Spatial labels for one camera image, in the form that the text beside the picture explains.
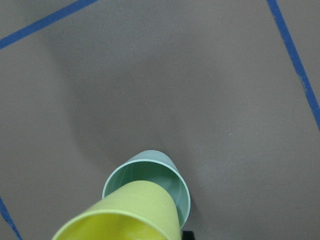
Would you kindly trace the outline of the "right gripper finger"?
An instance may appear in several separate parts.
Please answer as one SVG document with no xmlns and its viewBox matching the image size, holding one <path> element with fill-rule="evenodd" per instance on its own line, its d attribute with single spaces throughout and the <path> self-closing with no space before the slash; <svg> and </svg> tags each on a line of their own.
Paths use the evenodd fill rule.
<svg viewBox="0 0 320 240">
<path fill-rule="evenodd" d="M 184 230 L 182 232 L 182 240 L 195 240 L 195 234 L 193 231 Z"/>
</svg>

